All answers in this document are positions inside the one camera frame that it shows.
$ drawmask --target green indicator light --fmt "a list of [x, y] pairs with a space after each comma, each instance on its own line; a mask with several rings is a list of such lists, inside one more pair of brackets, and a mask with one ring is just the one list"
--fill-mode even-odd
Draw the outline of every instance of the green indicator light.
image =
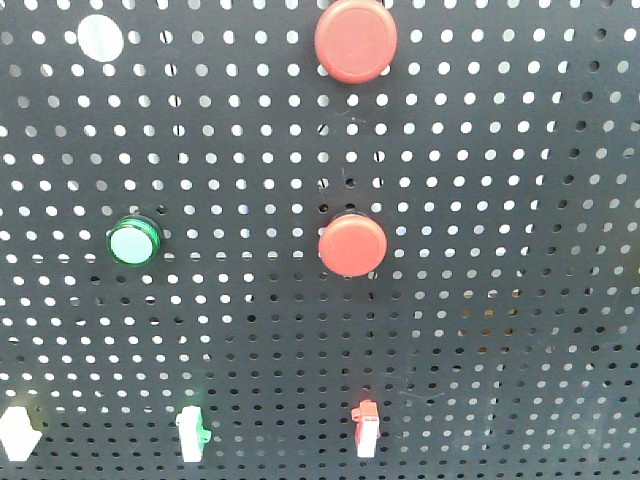
[[150, 219], [124, 217], [108, 233], [107, 246], [111, 255], [126, 265], [144, 265], [160, 250], [160, 229]]

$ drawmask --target button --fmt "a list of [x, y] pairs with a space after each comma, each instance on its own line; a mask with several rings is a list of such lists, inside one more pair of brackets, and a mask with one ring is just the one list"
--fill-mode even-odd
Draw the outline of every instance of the button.
[[398, 31], [376, 0], [338, 0], [320, 17], [315, 36], [318, 60], [336, 80], [365, 83], [393, 60]]
[[318, 250], [329, 270], [357, 277], [380, 265], [387, 252], [387, 237], [382, 227], [369, 217], [346, 214], [325, 228]]
[[144, 265], [160, 250], [160, 228], [153, 220], [141, 216], [120, 219], [108, 233], [111, 255], [126, 265]]

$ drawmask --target black pegboard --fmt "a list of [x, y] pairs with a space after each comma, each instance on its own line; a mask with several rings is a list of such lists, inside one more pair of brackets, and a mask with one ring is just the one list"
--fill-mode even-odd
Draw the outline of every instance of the black pegboard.
[[[0, 407], [44, 431], [1, 478], [637, 475], [640, 2], [387, 1], [361, 86], [319, 3], [0, 0]], [[369, 276], [317, 257], [347, 205]], [[131, 211], [169, 237], [141, 268], [105, 248]]]

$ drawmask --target red cap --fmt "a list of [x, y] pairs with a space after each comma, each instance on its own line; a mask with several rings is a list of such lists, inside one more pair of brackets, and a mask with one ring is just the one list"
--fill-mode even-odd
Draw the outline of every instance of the red cap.
[[325, 228], [318, 249], [329, 270], [345, 277], [357, 277], [380, 265], [387, 252], [387, 236], [370, 218], [348, 214]]
[[393, 60], [398, 31], [376, 0], [338, 0], [320, 17], [315, 43], [329, 75], [345, 83], [364, 83]]

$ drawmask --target plastic connector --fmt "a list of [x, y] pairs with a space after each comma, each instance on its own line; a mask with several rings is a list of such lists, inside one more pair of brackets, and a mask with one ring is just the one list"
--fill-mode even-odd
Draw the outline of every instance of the plastic connector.
[[202, 426], [200, 407], [184, 407], [176, 417], [180, 448], [184, 462], [202, 461], [204, 446], [211, 441], [211, 432]]
[[360, 402], [360, 407], [351, 410], [351, 419], [358, 422], [356, 427], [358, 458], [373, 458], [376, 453], [377, 440], [380, 438], [378, 405], [371, 400]]
[[26, 462], [41, 438], [25, 407], [9, 407], [0, 418], [0, 441], [10, 462]]

